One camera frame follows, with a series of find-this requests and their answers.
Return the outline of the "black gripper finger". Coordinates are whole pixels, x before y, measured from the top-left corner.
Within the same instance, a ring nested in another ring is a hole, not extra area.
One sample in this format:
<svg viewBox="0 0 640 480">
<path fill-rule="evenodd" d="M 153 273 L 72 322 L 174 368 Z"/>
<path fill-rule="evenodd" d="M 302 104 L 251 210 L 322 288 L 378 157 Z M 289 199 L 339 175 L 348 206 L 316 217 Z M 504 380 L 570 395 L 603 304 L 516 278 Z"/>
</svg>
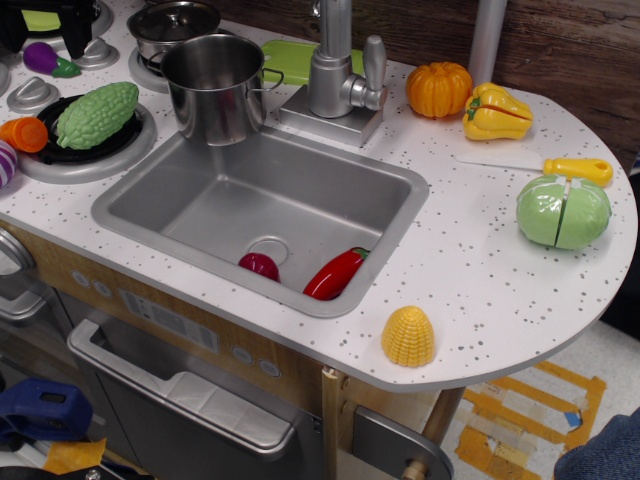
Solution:
<svg viewBox="0 0 640 480">
<path fill-rule="evenodd" d="M 82 57 L 87 45 L 93 39 L 92 22 L 90 20 L 62 20 L 60 31 L 71 58 Z"/>
<path fill-rule="evenodd" d="M 23 24 L 2 24 L 1 44 L 9 51 L 18 53 L 25 42 L 25 26 Z"/>
</svg>

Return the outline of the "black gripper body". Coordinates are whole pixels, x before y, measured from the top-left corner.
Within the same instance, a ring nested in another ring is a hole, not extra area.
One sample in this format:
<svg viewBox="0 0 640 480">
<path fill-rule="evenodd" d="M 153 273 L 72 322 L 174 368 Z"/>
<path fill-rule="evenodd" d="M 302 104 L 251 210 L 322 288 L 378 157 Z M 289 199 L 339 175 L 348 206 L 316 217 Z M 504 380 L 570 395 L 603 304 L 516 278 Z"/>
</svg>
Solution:
<svg viewBox="0 0 640 480">
<path fill-rule="evenodd" d="M 57 30 L 90 35 L 98 17 L 97 1 L 2 1 L 3 33 L 44 33 Z"/>
</svg>

